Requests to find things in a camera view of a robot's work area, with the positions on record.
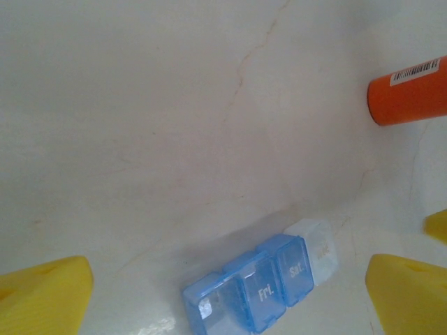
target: barcode label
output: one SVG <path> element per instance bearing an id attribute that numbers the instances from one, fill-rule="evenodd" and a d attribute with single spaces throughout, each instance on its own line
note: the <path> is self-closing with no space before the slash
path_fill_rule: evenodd
<path id="1" fill-rule="evenodd" d="M 429 75 L 430 73 L 438 72 L 440 63 L 441 59 L 438 58 L 433 61 L 428 61 L 427 63 L 393 73 L 390 79 L 390 86 L 398 85 L 403 82 L 409 82 L 410 80 Z"/>

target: pill compartment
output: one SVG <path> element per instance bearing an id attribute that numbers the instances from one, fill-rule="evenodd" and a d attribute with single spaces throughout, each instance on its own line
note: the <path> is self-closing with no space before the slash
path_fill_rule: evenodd
<path id="1" fill-rule="evenodd" d="M 249 335 L 250 321 L 239 278 L 213 272 L 185 288 L 183 299 L 196 335 Z"/>
<path id="2" fill-rule="evenodd" d="M 286 311 L 274 260 L 266 252 L 249 251 L 223 267 L 241 280 L 249 311 L 249 325 L 261 333 Z"/>
<path id="3" fill-rule="evenodd" d="M 338 258 L 329 222 L 304 218 L 284 230 L 284 234 L 305 239 L 314 284 L 327 281 L 338 270 Z"/>
<path id="4" fill-rule="evenodd" d="M 273 257 L 287 306 L 302 301 L 312 291 L 314 281 L 303 238 L 277 234 L 256 250 L 266 251 Z"/>

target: crack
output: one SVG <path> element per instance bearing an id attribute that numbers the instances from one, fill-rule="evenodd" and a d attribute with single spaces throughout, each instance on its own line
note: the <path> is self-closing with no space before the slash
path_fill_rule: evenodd
<path id="1" fill-rule="evenodd" d="M 424 134 L 425 134 L 425 132 L 427 131 L 428 126 L 429 126 L 432 122 L 433 122 L 433 121 L 429 121 L 429 122 L 427 122 L 427 124 L 425 125 L 424 130 L 423 130 L 422 133 L 420 134 L 419 141 L 418 141 L 418 146 L 416 147 L 416 152 L 415 152 L 414 157 L 413 157 L 413 163 L 411 164 L 411 174 L 410 174 L 410 193 L 409 193 L 409 196 L 408 196 L 408 201 L 409 201 L 409 202 L 411 201 L 411 196 L 412 196 L 412 193 L 413 193 L 414 165 L 416 164 L 416 159 L 417 159 L 417 157 L 418 157 L 418 155 L 419 155 L 420 142 L 422 141 L 422 138 L 424 137 Z"/>
<path id="2" fill-rule="evenodd" d="M 358 189 L 357 189 L 357 192 L 356 192 L 356 195 L 354 196 L 354 199 L 357 199 L 357 197 L 358 197 L 360 191 L 362 190 L 363 182 L 365 181 L 365 178 L 366 178 L 367 174 L 370 173 L 370 172 L 375 171 L 375 169 L 376 169 L 376 168 L 373 167 L 372 169 L 368 169 L 368 170 L 366 170 L 366 171 L 363 172 L 363 174 L 362 174 L 362 178 L 360 179 L 360 185 L 359 185 L 359 187 L 358 187 Z"/>
<path id="3" fill-rule="evenodd" d="M 230 103 L 226 107 L 227 111 L 230 111 L 233 108 L 233 106 L 236 102 L 236 98 L 237 98 L 242 86 L 244 86 L 244 73 L 245 73 L 245 67 L 247 65 L 248 60 L 250 60 L 250 58 L 252 58 L 258 50 L 262 49 L 263 47 L 265 47 L 267 45 L 267 43 L 270 39 L 270 36 L 272 35 L 272 33 L 274 31 L 274 28 L 278 24 L 278 19 L 279 19 L 279 16 L 281 15 L 281 12 L 283 10 L 285 10 L 291 2 L 292 2 L 292 0 L 287 0 L 286 3 L 278 9 L 277 16 L 275 17 L 272 24 L 270 25 L 270 28 L 265 33 L 263 42 L 261 44 L 256 45 L 253 49 L 251 49 L 249 51 L 249 53 L 245 55 L 245 57 L 242 59 L 239 66 L 237 67 L 236 73 L 237 73 L 239 80 L 237 83 L 237 88 L 235 90 L 235 93 L 233 94 L 233 98 L 231 99 Z"/>
<path id="4" fill-rule="evenodd" d="M 354 242 L 354 233 L 352 231 L 352 224 L 351 224 L 351 227 L 350 227 L 350 231 L 351 231 L 351 244 L 352 244 L 352 247 L 354 249 L 354 260 L 355 260 L 355 262 L 357 262 L 358 252 L 357 252 L 357 248 L 356 248 L 356 243 Z"/>

